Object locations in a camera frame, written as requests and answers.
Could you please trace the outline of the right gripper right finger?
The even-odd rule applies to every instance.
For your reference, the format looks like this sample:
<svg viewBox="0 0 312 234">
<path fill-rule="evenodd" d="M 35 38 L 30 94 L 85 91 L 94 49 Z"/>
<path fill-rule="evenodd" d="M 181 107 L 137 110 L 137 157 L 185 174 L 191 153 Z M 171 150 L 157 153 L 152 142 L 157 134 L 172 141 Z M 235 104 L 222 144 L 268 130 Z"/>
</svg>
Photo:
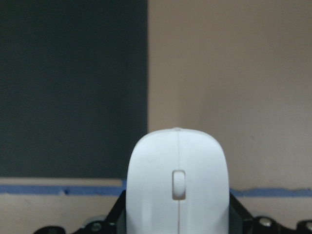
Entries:
<svg viewBox="0 0 312 234">
<path fill-rule="evenodd" d="M 253 223 L 254 223 L 254 217 L 238 201 L 238 199 L 232 193 L 230 193 L 229 233 L 230 234 L 252 234 Z"/>
</svg>

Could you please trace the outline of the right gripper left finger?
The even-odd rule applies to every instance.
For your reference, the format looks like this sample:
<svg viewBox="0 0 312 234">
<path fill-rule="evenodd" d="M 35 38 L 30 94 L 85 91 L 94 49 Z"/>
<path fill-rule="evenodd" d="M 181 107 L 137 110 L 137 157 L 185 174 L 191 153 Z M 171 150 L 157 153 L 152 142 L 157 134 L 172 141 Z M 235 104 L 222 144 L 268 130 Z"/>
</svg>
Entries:
<svg viewBox="0 0 312 234">
<path fill-rule="evenodd" d="M 123 190 L 104 220 L 105 234 L 126 234 L 126 190 Z"/>
</svg>

